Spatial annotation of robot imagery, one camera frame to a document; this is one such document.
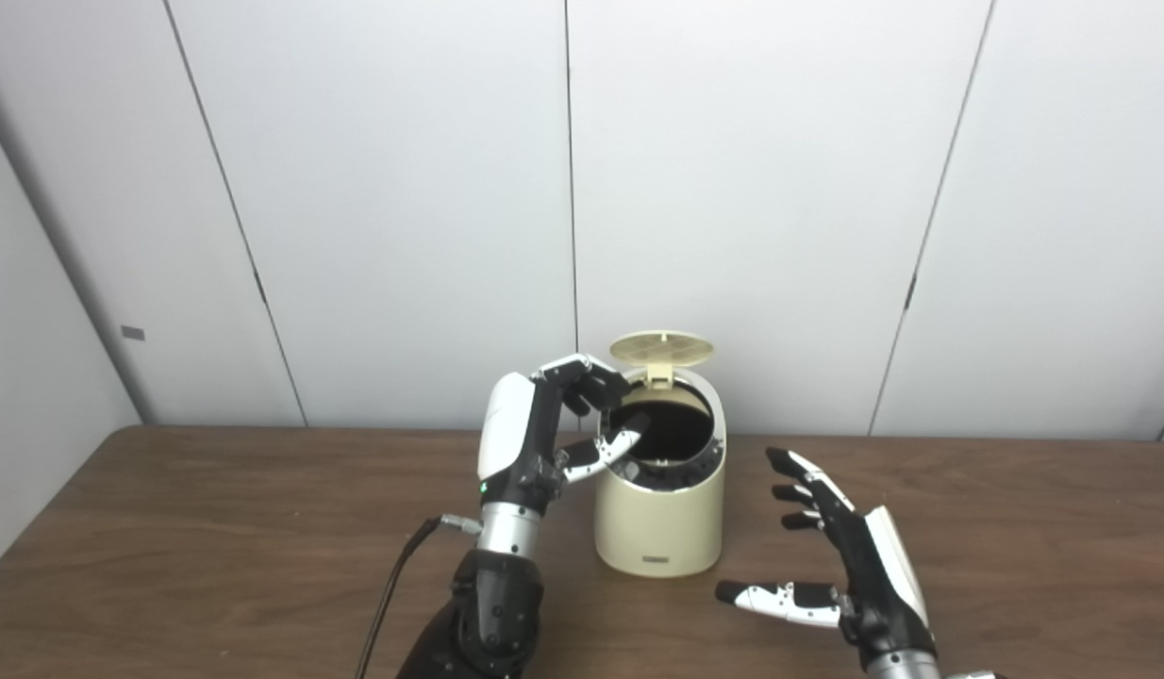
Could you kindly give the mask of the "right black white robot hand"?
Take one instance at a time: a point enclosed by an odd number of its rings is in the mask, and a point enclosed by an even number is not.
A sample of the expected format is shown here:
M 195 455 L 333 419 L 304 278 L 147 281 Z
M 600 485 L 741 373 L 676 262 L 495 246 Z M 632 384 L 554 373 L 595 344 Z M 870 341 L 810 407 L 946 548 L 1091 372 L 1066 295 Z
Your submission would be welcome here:
M 774 498 L 802 505 L 782 516 L 788 530 L 819 530 L 840 556 L 845 588 L 833 583 L 722 580 L 715 597 L 744 611 L 838 629 L 871 678 L 934 678 L 936 641 L 925 597 L 887 507 L 858 511 L 828 473 L 790 450 L 769 447 L 773 471 L 790 478 Z

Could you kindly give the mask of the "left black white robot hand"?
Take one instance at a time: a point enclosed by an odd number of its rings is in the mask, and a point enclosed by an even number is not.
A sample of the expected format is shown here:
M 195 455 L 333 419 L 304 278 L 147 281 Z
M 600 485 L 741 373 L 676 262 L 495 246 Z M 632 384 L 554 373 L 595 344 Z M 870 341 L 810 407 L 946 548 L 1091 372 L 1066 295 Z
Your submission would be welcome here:
M 606 411 L 631 391 L 613 367 L 574 353 L 533 373 L 508 373 L 489 397 L 480 434 L 480 503 L 503 503 L 546 515 L 565 487 L 591 478 L 629 455 L 651 426 L 634 413 L 622 427 L 558 444 L 561 412 Z

